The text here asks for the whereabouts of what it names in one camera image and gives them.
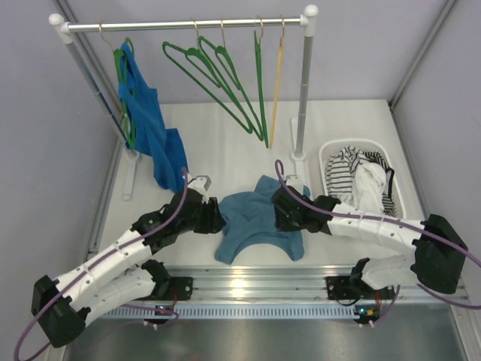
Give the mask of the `teal blue tank top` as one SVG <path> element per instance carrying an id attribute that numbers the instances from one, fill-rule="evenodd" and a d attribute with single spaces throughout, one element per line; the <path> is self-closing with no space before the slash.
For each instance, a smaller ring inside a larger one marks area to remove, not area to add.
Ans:
<path id="1" fill-rule="evenodd" d="M 231 194 L 219 203 L 225 225 L 215 260 L 231 265 L 243 250 L 258 244 L 278 247 L 292 261 L 304 257 L 301 231 L 282 232 L 276 228 L 271 197 L 280 188 L 278 180 L 263 175 L 253 191 Z"/>

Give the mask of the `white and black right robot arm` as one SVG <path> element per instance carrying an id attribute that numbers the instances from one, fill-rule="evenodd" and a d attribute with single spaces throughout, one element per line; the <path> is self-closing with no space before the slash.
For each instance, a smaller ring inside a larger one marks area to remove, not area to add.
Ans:
<path id="1" fill-rule="evenodd" d="M 387 286 L 422 286 L 453 294 L 464 267 L 467 245 L 449 221 L 432 214 L 427 220 L 405 220 L 360 211 L 335 197 L 310 200 L 293 187 L 279 188 L 271 198 L 279 230 L 353 238 L 393 250 L 394 256 L 360 259 L 351 271 L 350 287 L 368 298 Z"/>

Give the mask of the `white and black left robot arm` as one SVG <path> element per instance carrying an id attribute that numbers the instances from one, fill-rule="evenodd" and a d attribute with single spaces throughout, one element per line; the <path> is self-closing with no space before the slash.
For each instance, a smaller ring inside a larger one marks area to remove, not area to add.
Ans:
<path id="1" fill-rule="evenodd" d="M 111 246 L 57 278 L 35 282 L 32 315 L 50 344 L 63 347 L 94 320 L 136 299 L 160 299 L 170 276 L 153 256 L 187 232 L 216 234 L 225 225 L 216 198 L 188 188 L 143 214 Z"/>

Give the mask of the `yellow hanger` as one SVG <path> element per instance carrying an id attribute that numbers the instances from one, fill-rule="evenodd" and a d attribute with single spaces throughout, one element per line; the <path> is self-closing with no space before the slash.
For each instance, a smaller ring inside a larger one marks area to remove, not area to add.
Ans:
<path id="1" fill-rule="evenodd" d="M 282 77 L 283 53 L 284 53 L 284 44 L 285 44 L 285 26 L 286 26 L 284 18 L 281 19 L 281 23 L 282 23 L 282 34 L 280 36 L 279 50 L 277 54 L 276 82 L 274 87 L 273 109 L 272 109 L 272 115 L 271 115 L 270 143 L 269 143 L 270 149 L 273 147 L 273 144 L 274 144 L 275 127 L 276 127 L 276 120 L 277 120 L 277 106 L 279 101 L 280 82 Z"/>

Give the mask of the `bright blue tank top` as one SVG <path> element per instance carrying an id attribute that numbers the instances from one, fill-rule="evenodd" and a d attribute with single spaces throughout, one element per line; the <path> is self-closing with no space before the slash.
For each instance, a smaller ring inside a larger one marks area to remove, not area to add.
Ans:
<path id="1" fill-rule="evenodd" d="M 144 80 L 135 61 L 131 39 L 126 38 L 119 48 L 127 54 L 129 89 L 135 91 L 133 96 L 125 94 L 136 125 L 135 150 L 152 158 L 156 183 L 164 190 L 178 193 L 184 187 L 182 170 L 188 168 L 180 133 L 176 128 L 165 126 L 157 89 Z"/>

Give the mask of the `green hanger with blue top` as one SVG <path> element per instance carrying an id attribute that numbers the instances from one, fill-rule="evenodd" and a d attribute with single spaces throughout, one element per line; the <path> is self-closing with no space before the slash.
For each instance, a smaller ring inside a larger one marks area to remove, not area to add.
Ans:
<path id="1" fill-rule="evenodd" d="M 135 91 L 129 89 L 129 84 L 128 84 L 129 67 L 128 67 L 127 54 L 121 48 L 114 49 L 112 43 L 104 37 L 102 33 L 102 23 L 99 23 L 98 30 L 102 40 L 105 43 L 109 44 L 113 53 L 113 60 L 114 60 L 114 65 L 116 69 L 117 82 L 119 86 L 119 100 L 121 102 L 121 107 L 122 107 L 121 116 L 123 119 L 124 132 L 126 134 L 126 142 L 127 142 L 127 145 L 129 146 L 129 149 L 134 150 L 135 143 L 136 143 L 136 136 L 137 136 L 136 125 L 135 125 L 134 117 L 127 105 L 125 94 L 129 94 L 130 96 L 133 96 L 135 94 Z"/>

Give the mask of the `black and white striped garment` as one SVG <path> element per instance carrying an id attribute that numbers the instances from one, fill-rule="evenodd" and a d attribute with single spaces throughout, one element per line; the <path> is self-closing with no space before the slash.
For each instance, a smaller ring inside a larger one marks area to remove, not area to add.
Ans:
<path id="1" fill-rule="evenodd" d="M 356 208 L 352 198 L 355 172 L 359 165 L 369 162 L 381 165 L 386 172 L 386 188 L 383 192 L 384 211 L 382 214 L 394 216 L 396 207 L 392 200 L 392 185 L 395 170 L 390 167 L 385 158 L 378 152 L 363 151 L 357 147 L 348 146 L 335 155 L 330 156 L 325 166 L 327 194 Z"/>

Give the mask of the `white plastic laundry basket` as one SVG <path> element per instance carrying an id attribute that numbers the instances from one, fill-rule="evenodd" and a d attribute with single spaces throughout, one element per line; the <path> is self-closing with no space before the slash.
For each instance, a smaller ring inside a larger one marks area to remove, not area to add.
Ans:
<path id="1" fill-rule="evenodd" d="M 322 183 L 323 183 L 323 186 L 324 186 L 324 194 L 327 195 L 327 196 L 328 196 L 327 186 L 325 184 L 325 166 L 327 164 L 327 161 L 328 161 L 330 156 L 335 155 L 341 149 L 343 149 L 344 147 L 348 147 L 348 146 L 357 147 L 358 149 L 363 150 L 363 151 L 378 152 L 385 158 L 387 163 L 390 165 L 389 158 L 388 158 L 387 153 L 385 152 L 384 148 L 376 142 L 369 141 L 367 139 L 354 139 L 354 138 L 353 139 L 343 139 L 343 140 L 336 140 L 336 141 L 327 142 L 319 150 L 319 164 L 320 164 L 320 171 L 321 171 L 321 175 L 322 175 Z M 394 216 L 390 216 L 390 217 L 397 217 L 397 218 L 403 219 L 404 218 L 404 206 L 403 206 L 403 202 L 402 202 L 400 193 L 398 192 L 397 186 L 398 185 L 396 183 L 395 176 L 394 176 L 394 181 L 393 181 L 393 185 L 392 185 L 392 200 L 395 203 L 396 213 L 395 213 Z"/>

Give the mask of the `silver and white clothes rack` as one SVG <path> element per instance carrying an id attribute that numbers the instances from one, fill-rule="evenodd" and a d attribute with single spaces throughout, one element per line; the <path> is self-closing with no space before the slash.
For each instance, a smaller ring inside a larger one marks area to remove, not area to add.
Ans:
<path id="1" fill-rule="evenodd" d="M 306 155 L 304 152 L 304 133 L 305 122 L 307 116 L 307 98 L 310 80 L 310 65 L 313 50 L 313 37 L 316 33 L 316 23 L 319 16 L 319 9 L 315 5 L 308 5 L 299 17 L 293 18 L 261 18 L 256 19 L 237 19 L 237 20 L 190 20 L 190 21 L 168 21 L 168 22 L 150 22 L 150 23 L 96 23 L 96 24 L 74 24 L 65 20 L 61 14 L 51 14 L 49 23 L 55 29 L 62 43 L 68 48 L 72 58 L 81 70 L 83 77 L 91 87 L 94 95 L 97 97 L 99 104 L 104 107 L 108 116 L 114 122 L 114 131 L 121 141 L 127 152 L 127 159 L 131 163 L 129 166 L 128 177 L 126 178 L 126 192 L 123 193 L 124 200 L 132 199 L 136 167 L 140 161 L 141 154 L 136 151 L 135 143 L 132 140 L 132 133 L 135 130 L 135 122 L 130 119 L 127 112 L 123 110 L 123 103 L 116 102 L 119 116 L 114 114 L 110 105 L 104 97 L 102 91 L 98 87 L 94 77 L 92 76 L 89 66 L 86 64 L 81 55 L 76 40 L 77 33 L 97 32 L 124 32 L 124 31 L 151 31 L 151 30 L 172 30 L 172 29 L 213 29 L 219 27 L 224 28 L 240 28 L 240 27 L 266 27 L 266 26 L 300 26 L 304 29 L 304 48 L 302 57 L 301 70 L 301 92 L 299 97 L 298 116 L 291 119 L 291 133 L 293 142 L 293 151 L 291 155 L 292 162 L 295 167 L 295 176 L 303 185 L 309 184 L 309 170 L 306 163 Z"/>

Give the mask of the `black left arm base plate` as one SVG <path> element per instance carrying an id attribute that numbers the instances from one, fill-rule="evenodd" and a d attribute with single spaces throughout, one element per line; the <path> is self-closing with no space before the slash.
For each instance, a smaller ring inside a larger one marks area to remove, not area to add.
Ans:
<path id="1" fill-rule="evenodd" d="M 193 291 L 193 278 L 171 277 L 162 299 L 165 301 L 188 301 Z"/>

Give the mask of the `aluminium mounting rail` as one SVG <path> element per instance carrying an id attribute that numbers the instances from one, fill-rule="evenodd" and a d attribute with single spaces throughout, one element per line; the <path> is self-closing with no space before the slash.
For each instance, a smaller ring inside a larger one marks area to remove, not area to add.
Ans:
<path id="1" fill-rule="evenodd" d="M 375 300 L 344 306 L 328 299 L 325 279 L 346 268 L 170 268 L 171 277 L 193 278 L 188 301 L 136 299 L 101 317 L 161 320 L 348 319 L 374 313 Z"/>

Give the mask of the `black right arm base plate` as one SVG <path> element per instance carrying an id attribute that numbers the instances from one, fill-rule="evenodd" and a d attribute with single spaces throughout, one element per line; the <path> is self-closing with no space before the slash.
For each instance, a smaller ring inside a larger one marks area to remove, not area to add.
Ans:
<path id="1" fill-rule="evenodd" d="M 344 306 L 365 300 L 391 300 L 395 295 L 393 287 L 374 290 L 363 281 L 352 281 L 350 276 L 330 276 L 325 282 L 328 299 Z"/>

